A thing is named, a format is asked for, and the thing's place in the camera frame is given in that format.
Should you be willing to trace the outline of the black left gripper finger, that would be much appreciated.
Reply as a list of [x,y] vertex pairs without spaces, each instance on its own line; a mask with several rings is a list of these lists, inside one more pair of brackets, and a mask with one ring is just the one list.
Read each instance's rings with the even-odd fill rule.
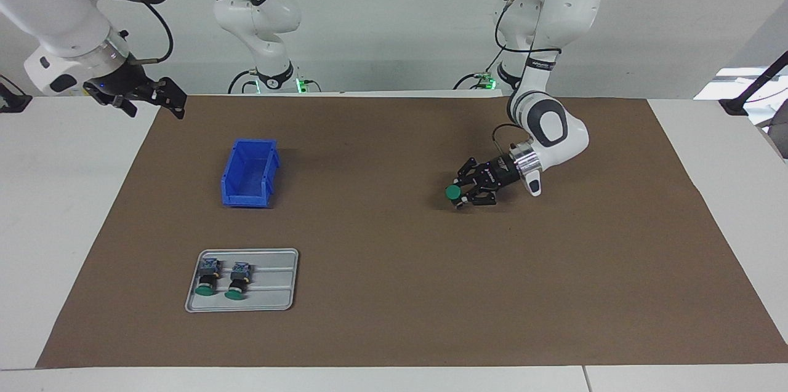
[[464,187],[473,185],[478,187],[487,187],[491,184],[491,177],[489,174],[489,163],[479,163],[475,158],[470,157],[465,161],[459,170],[457,170],[457,177],[455,178],[455,185]]
[[496,193],[499,191],[499,189],[500,187],[495,185],[455,185],[455,208],[462,208],[467,205],[496,205]]

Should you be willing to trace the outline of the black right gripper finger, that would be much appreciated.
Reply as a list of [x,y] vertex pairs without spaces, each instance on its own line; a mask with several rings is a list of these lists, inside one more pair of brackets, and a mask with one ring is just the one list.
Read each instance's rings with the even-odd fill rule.
[[130,101],[126,97],[122,97],[122,95],[117,95],[115,98],[112,99],[111,105],[113,108],[119,109],[124,112],[130,118],[136,117],[138,108],[135,106],[132,101]]
[[169,77],[161,78],[151,84],[153,93],[150,103],[170,111],[177,119],[185,117],[188,95]]

